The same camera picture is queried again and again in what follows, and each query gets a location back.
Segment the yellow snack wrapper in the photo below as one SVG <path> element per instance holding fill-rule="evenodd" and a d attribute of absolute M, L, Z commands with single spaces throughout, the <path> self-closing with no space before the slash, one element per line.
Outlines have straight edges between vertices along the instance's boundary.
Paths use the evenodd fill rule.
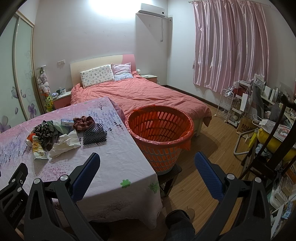
<path fill-rule="evenodd" d="M 32 137 L 32 151 L 34 160 L 48 160 L 47 152 L 43 149 L 37 136 Z"/>

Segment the blue tissue pack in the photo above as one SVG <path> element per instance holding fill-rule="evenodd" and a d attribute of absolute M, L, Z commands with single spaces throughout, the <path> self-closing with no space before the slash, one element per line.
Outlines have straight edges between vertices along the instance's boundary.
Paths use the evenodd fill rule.
<path fill-rule="evenodd" d="M 61 125 L 66 127 L 73 127 L 74 120 L 61 119 Z"/>

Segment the mint green towel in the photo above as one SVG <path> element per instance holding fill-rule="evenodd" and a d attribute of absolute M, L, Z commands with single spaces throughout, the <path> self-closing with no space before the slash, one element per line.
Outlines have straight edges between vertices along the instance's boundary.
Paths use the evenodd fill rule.
<path fill-rule="evenodd" d="M 69 133 L 69 129 L 66 126 L 61 125 L 60 122 L 58 122 L 56 120 L 52 120 L 52 123 L 53 123 L 54 128 L 62 135 Z"/>

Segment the black floral cloth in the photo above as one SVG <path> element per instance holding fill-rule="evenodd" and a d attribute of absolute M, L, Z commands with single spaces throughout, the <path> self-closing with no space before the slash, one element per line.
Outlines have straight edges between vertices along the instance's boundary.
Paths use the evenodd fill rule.
<path fill-rule="evenodd" d="M 59 137 L 59 132 L 55 128 L 53 121 L 43 121 L 41 124 L 37 125 L 33 129 L 33 133 L 38 137 L 43 149 L 50 151 L 53 144 Z"/>

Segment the pink floral tablecloth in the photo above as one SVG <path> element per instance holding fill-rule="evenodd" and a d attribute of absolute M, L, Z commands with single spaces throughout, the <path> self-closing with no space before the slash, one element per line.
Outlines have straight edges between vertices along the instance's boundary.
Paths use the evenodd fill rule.
<path fill-rule="evenodd" d="M 107 132 L 104 143 L 81 146 L 55 159 L 35 160 L 26 138 L 43 121 L 91 116 Z M 20 163 L 28 168 L 23 185 L 29 192 L 36 178 L 55 181 L 82 165 L 92 153 L 100 156 L 100 168 L 77 205 L 87 220 L 102 222 L 138 219 L 148 228 L 157 225 L 162 209 L 158 178 L 127 131 L 111 101 L 98 98 L 46 113 L 1 134 L 1 187 L 8 184 Z"/>

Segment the black stool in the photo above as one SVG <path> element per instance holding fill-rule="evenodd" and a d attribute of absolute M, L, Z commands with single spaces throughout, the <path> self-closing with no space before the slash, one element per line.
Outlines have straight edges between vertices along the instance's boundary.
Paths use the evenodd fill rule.
<path fill-rule="evenodd" d="M 169 196 L 171 189 L 175 185 L 175 181 L 181 172 L 182 168 L 178 164 L 175 164 L 168 173 L 158 175 L 161 198 Z"/>

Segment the brown scrunchie cloth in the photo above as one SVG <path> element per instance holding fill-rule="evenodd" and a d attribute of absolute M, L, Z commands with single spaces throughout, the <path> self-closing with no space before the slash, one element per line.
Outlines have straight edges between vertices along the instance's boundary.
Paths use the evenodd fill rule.
<path fill-rule="evenodd" d="M 73 128 L 78 133 L 84 132 L 95 123 L 95 121 L 91 116 L 82 116 L 80 118 L 74 118 L 73 121 L 74 121 Z"/>

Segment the sliding wardrobe floral doors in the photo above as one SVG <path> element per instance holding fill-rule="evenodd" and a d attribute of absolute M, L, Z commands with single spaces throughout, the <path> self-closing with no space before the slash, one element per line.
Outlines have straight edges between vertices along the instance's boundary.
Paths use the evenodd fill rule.
<path fill-rule="evenodd" d="M 33 58 L 34 24 L 17 11 L 1 34 L 1 133 L 44 113 Z"/>

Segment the green frog plush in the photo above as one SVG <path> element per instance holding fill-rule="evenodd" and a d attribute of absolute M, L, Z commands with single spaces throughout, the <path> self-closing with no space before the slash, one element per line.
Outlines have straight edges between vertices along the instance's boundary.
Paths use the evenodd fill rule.
<path fill-rule="evenodd" d="M 53 104 L 53 99 L 51 96 L 47 96 L 45 99 L 45 108 L 46 112 L 52 112 L 54 110 L 54 104 Z"/>

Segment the left pink nightstand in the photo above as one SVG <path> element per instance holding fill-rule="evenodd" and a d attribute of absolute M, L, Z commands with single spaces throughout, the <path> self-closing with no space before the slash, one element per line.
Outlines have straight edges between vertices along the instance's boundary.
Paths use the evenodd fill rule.
<path fill-rule="evenodd" d="M 61 96 L 57 96 L 53 99 L 53 105 L 55 109 L 60 109 L 71 105 L 71 91 L 67 91 L 65 94 Z"/>

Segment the orange laundry basket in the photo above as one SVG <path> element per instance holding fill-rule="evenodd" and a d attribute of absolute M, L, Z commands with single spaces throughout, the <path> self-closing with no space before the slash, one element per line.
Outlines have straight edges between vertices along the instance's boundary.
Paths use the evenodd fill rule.
<path fill-rule="evenodd" d="M 171 171 L 182 150 L 190 150 L 193 120 L 183 111 L 163 105 L 133 110 L 125 126 L 156 174 Z"/>

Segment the white mug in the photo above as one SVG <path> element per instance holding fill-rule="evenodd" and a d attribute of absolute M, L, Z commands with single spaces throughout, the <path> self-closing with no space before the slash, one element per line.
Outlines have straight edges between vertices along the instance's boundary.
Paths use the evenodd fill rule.
<path fill-rule="evenodd" d="M 61 95 L 62 95 L 62 94 L 65 94 L 65 93 L 66 93 L 66 89 L 65 89 L 65 88 L 60 90 L 60 94 L 61 94 Z"/>

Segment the cluttered white shelf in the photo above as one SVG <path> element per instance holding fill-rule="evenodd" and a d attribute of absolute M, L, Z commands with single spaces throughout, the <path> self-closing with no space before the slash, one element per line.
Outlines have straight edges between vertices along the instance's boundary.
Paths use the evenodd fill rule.
<path fill-rule="evenodd" d="M 230 108 L 231 116 L 228 123 L 238 128 L 244 117 L 251 118 L 252 83 L 243 80 L 234 82 L 233 94 L 234 98 Z"/>

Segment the cream pink headboard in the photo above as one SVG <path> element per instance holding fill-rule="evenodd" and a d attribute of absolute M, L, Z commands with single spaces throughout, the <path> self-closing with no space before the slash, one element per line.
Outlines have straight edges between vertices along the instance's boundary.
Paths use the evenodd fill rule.
<path fill-rule="evenodd" d="M 122 54 L 122 55 L 113 55 L 113 56 L 105 56 L 105 57 L 97 57 L 88 60 L 83 60 L 70 64 L 71 70 L 71 79 L 72 85 L 81 82 L 80 72 L 88 69 L 92 69 L 95 67 L 99 67 L 107 64 L 126 64 L 131 63 L 131 71 L 136 70 L 135 57 L 134 54 Z"/>

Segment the white air conditioner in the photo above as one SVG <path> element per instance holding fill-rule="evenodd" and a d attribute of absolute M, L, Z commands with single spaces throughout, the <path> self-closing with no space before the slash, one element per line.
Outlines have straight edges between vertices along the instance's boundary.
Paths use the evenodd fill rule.
<path fill-rule="evenodd" d="M 150 4 L 142 3 L 140 6 L 140 10 L 138 11 L 140 14 L 146 14 L 151 16 L 157 16 L 159 18 L 165 17 L 165 9 L 160 8 L 158 6 L 153 6 Z"/>

